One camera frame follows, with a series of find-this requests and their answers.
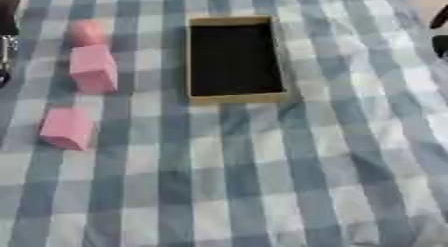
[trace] pink cylinder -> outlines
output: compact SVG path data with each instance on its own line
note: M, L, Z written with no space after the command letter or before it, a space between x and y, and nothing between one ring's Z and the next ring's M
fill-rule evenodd
M70 26L73 44L78 47L107 43L106 34L95 20L78 20Z

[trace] checkered bedsheet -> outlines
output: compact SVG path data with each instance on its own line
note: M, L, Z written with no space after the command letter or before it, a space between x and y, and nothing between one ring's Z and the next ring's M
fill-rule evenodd
M185 24L273 15L291 98L193 107ZM22 0L0 90L0 246L447 246L448 68L403 0ZM67 24L111 36L118 93L68 77ZM88 151L38 138L54 107Z

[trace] black felt lining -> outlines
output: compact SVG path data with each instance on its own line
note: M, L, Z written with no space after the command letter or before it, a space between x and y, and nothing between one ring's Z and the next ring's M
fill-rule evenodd
M191 94L283 92L268 23L191 28Z

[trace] open box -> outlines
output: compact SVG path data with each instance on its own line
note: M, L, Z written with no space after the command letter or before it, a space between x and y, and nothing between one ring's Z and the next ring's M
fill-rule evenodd
M187 88L196 105L287 97L269 16L189 20Z

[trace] pink block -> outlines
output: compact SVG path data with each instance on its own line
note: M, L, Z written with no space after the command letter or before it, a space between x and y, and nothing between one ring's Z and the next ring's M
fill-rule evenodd
M70 75L86 94L101 94L118 89L117 64L104 44L73 48Z
M70 33L75 46L89 46L107 43L101 25L95 20L78 20L70 25Z
M57 108L48 112L40 136L60 148L86 150L92 128L93 122L84 111L76 108Z

